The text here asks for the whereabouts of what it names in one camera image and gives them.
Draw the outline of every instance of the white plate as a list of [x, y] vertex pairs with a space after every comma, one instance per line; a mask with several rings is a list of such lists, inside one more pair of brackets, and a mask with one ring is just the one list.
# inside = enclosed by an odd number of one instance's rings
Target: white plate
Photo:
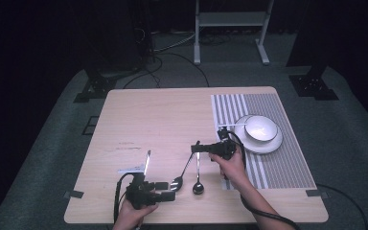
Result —
[[[237, 120], [236, 124], [244, 124], [246, 120], [252, 116], [253, 115], [243, 116]], [[283, 133], [278, 126], [277, 126], [277, 135], [271, 141], [267, 142], [254, 140], [252, 137], [248, 136], [246, 134], [246, 131], [244, 130], [244, 126], [234, 126], [234, 132], [241, 139], [241, 142], [243, 143], [246, 149], [251, 150], [257, 154], [266, 154], [273, 152], [276, 149], [278, 149], [283, 142]]]

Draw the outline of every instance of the white shelf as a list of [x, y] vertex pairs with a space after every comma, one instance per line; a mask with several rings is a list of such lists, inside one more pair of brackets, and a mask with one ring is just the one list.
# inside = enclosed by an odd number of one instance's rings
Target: white shelf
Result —
[[263, 26], [264, 11], [253, 12], [201, 12], [200, 27]]

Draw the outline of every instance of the wooden table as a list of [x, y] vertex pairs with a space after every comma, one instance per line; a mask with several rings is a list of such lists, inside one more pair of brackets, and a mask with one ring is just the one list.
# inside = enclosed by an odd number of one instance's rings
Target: wooden table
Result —
[[[191, 145], [198, 140], [203, 145], [217, 141], [211, 95], [219, 94], [274, 94], [278, 99], [272, 87], [110, 91], [74, 189], [83, 192], [83, 197], [70, 198], [65, 221], [112, 223], [116, 183], [122, 176], [117, 171], [145, 163], [148, 150], [151, 157], [147, 181], [171, 182], [181, 175]], [[193, 159], [175, 201], [160, 203], [154, 213], [145, 217], [145, 223], [255, 222], [243, 207], [239, 193], [221, 188], [219, 166], [210, 161], [207, 153], [201, 153], [200, 181], [205, 192], [193, 195], [196, 183]], [[122, 193], [129, 182], [131, 176], [124, 179]], [[259, 191], [286, 218], [323, 222], [328, 213], [321, 197], [307, 195], [307, 190], [315, 189], [313, 186]]]

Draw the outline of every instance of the striped placemat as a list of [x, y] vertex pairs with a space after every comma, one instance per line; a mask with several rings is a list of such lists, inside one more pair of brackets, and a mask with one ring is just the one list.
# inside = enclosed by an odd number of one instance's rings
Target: striped placemat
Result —
[[[216, 130], [218, 125], [234, 124], [240, 117], [249, 114], [266, 116], [282, 130], [283, 143], [275, 151], [262, 155], [246, 151], [246, 171], [257, 189], [315, 187], [303, 152], [276, 94], [212, 95], [211, 101]], [[224, 190], [234, 189], [227, 180], [222, 179], [221, 183]]]

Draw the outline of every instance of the gray carpet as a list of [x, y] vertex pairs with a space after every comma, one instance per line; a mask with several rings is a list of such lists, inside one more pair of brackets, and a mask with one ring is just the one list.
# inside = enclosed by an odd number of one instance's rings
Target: gray carpet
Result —
[[[288, 115], [315, 182], [337, 188], [349, 195], [368, 219], [368, 113], [352, 94], [347, 82], [328, 68], [325, 83], [339, 101], [299, 98], [288, 75], [305, 74], [307, 67], [285, 67], [295, 34], [268, 34], [264, 46], [270, 59], [263, 66], [251, 36], [222, 36], [220, 45], [201, 47], [201, 65], [211, 87], [273, 86]], [[173, 44], [182, 35], [156, 34], [156, 49]], [[193, 58], [193, 46], [184, 45], [166, 53]], [[201, 72], [175, 55], [157, 55], [162, 67], [154, 73], [160, 87], [206, 87]], [[148, 69], [159, 66], [159, 59]], [[117, 82], [123, 88], [135, 76]], [[74, 188], [89, 146], [90, 136], [81, 135], [90, 116], [100, 115], [103, 99], [73, 103], [87, 81], [84, 71], [73, 77], [58, 98], [44, 128], [35, 140], [23, 167], [0, 207], [0, 229], [107, 229], [110, 225], [67, 224], [63, 220], [68, 200], [66, 191]], [[154, 88], [156, 81], [143, 76], [126, 88]], [[363, 219], [345, 196], [320, 188], [330, 196], [324, 199], [330, 218], [325, 223], [301, 224], [302, 229], [364, 229]], [[174, 229], [246, 229], [244, 225], [174, 226]], [[171, 229], [170, 225], [150, 229]]]

